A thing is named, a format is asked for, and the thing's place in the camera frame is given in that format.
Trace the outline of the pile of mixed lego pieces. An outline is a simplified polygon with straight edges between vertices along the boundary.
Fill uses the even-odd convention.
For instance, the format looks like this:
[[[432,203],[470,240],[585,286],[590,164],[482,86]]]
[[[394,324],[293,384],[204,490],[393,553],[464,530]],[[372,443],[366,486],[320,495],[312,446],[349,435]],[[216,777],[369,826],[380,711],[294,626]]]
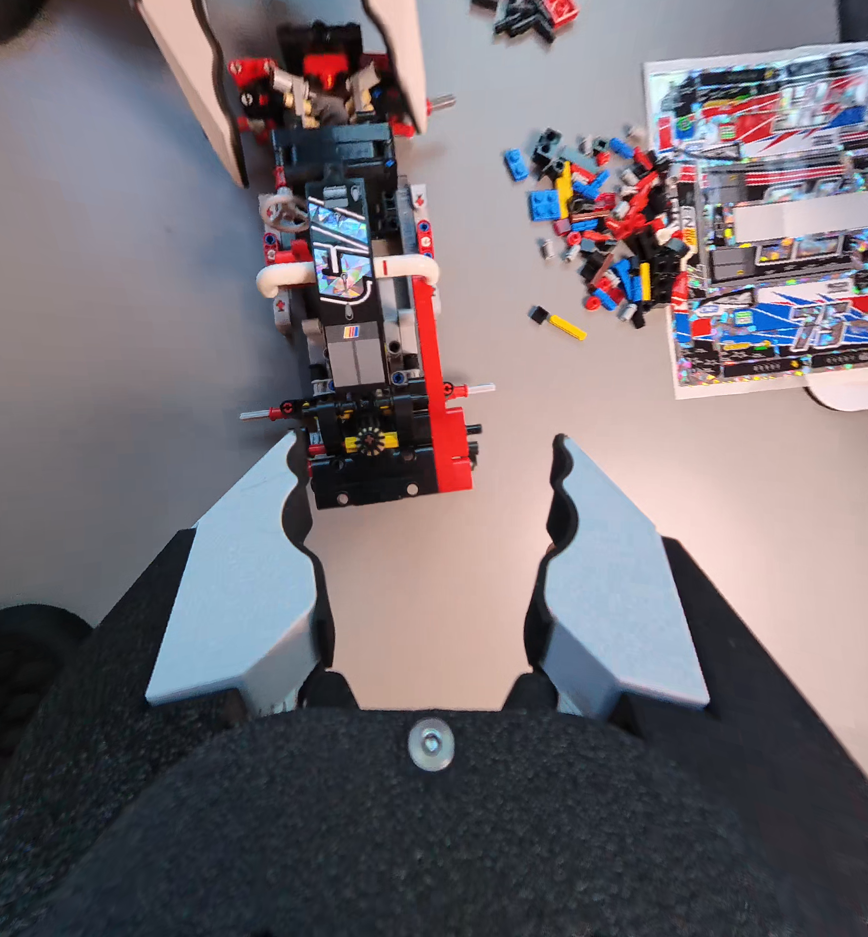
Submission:
[[[640,329],[664,307],[682,346],[710,336],[710,324],[692,317],[694,236],[682,231],[671,162],[643,128],[569,144],[548,127],[530,150],[503,150],[501,162],[512,182],[526,185],[530,221],[547,228],[540,257],[578,272],[586,312]]]

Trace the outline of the holographic sticker sheet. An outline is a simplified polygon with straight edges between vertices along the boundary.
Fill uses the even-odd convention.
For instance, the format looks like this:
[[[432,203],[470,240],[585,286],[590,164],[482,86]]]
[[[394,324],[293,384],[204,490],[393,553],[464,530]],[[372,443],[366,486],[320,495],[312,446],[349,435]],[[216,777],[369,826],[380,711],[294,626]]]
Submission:
[[[676,399],[868,367],[868,41],[650,62],[651,142],[694,236]]]

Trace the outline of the lego car chassis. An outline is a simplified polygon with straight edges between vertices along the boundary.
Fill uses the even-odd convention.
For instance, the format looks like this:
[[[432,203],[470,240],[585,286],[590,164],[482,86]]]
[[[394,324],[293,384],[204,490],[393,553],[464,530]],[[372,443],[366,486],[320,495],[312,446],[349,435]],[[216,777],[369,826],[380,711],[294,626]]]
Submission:
[[[275,56],[229,75],[240,129],[274,158],[256,286],[307,371],[306,395],[241,420],[307,431],[318,509],[472,489],[482,428],[460,402],[495,387],[443,374],[428,190],[396,161],[417,125],[392,43],[368,52],[354,21],[286,24]]]

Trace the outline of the pile of black blue pins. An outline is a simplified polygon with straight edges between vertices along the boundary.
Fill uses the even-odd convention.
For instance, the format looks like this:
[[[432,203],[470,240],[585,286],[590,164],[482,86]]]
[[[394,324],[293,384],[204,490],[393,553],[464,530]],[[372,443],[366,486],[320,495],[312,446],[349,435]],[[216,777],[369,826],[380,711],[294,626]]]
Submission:
[[[495,38],[517,39],[534,33],[546,44],[556,40],[550,13],[540,1],[470,1],[472,9],[492,16]]]

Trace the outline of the white desk stand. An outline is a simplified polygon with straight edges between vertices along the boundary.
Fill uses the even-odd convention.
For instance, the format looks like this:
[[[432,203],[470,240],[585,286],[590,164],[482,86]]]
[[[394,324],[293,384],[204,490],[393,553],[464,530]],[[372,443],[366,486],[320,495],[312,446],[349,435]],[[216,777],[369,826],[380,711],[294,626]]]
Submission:
[[[838,412],[868,411],[868,367],[809,374],[806,389],[815,401]]]

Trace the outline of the yellow lego axle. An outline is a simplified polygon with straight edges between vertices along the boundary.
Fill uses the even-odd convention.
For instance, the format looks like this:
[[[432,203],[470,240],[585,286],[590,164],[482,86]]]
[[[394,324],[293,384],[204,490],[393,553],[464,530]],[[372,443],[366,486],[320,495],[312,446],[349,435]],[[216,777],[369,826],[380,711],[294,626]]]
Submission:
[[[535,322],[538,325],[547,324],[562,332],[567,334],[577,341],[584,341],[587,338],[587,333],[579,326],[575,325],[572,322],[569,322],[562,317],[550,313],[543,306],[533,306],[529,310],[529,318],[532,322]]]

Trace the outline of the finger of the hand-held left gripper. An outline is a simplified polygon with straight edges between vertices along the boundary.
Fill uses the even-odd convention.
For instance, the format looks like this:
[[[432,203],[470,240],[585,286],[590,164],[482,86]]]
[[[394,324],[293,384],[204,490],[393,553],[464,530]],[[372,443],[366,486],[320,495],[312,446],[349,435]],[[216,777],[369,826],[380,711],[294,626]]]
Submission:
[[[240,130],[226,95],[224,54],[206,1],[137,1],[135,8],[230,179],[248,188]]]
[[[362,1],[384,40],[407,114],[417,133],[428,130],[428,88],[415,1]]]

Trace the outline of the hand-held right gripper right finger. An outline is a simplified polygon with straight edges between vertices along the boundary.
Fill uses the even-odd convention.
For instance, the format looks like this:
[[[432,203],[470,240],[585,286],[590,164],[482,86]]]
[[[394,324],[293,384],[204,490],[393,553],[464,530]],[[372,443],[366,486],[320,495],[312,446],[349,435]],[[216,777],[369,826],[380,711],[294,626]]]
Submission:
[[[625,694],[706,709],[706,678],[662,536],[572,438],[557,434],[552,452],[551,546],[524,643],[557,712],[607,720]]]

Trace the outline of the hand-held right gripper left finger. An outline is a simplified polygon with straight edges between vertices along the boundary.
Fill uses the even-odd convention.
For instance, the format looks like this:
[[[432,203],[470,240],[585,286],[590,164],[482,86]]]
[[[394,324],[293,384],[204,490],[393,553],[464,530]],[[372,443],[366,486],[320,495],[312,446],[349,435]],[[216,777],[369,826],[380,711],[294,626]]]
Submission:
[[[236,691],[251,716],[298,709],[333,659],[323,567],[308,549],[307,440],[287,432],[193,526],[145,697]]]

